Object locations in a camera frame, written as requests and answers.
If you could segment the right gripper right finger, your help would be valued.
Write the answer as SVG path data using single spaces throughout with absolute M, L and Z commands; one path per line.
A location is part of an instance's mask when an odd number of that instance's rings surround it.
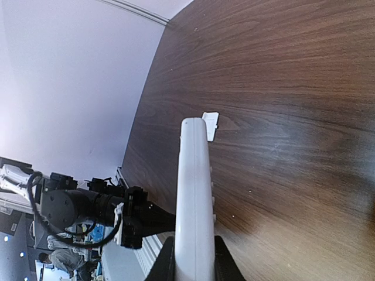
M 214 237 L 215 246 L 215 280 L 217 281 L 245 281 L 235 260 L 233 259 L 223 238 L 216 235 Z

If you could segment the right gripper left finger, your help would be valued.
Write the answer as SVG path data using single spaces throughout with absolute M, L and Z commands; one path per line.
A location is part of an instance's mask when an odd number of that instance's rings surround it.
M 168 237 L 145 281 L 175 280 L 175 238 Z

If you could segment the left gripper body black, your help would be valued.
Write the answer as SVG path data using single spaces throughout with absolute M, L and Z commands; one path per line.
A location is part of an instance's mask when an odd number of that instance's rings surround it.
M 114 241 L 114 209 L 124 203 L 122 215 L 122 247 L 141 249 L 145 237 L 175 230 L 176 216 L 148 200 L 148 193 L 140 187 L 127 189 L 123 197 L 103 194 L 99 196 L 99 223 L 113 227 L 108 234 Z

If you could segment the white remote control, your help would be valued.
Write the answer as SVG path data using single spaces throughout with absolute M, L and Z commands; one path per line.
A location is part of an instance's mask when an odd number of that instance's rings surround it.
M 214 214 L 206 123 L 186 118 L 180 132 L 175 279 L 214 280 Z

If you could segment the white battery cover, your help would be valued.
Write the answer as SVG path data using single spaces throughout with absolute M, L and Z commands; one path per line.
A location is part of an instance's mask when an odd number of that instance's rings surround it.
M 204 112 L 202 119 L 206 123 L 207 141 L 214 141 L 216 129 L 218 128 L 219 113 L 218 112 Z

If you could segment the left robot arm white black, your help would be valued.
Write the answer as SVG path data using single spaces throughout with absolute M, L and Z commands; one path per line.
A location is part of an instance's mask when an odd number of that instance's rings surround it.
M 123 179 L 93 178 L 79 187 L 71 176 L 51 173 L 46 176 L 32 165 L 1 158 L 1 196 L 15 195 L 16 207 L 31 210 L 42 228 L 67 246 L 99 248 L 111 241 L 130 249 L 141 249 L 145 237 L 173 231 L 175 215 L 148 200 L 138 186 L 127 187 Z M 59 234 L 81 223 L 112 227 L 101 241 L 74 243 Z

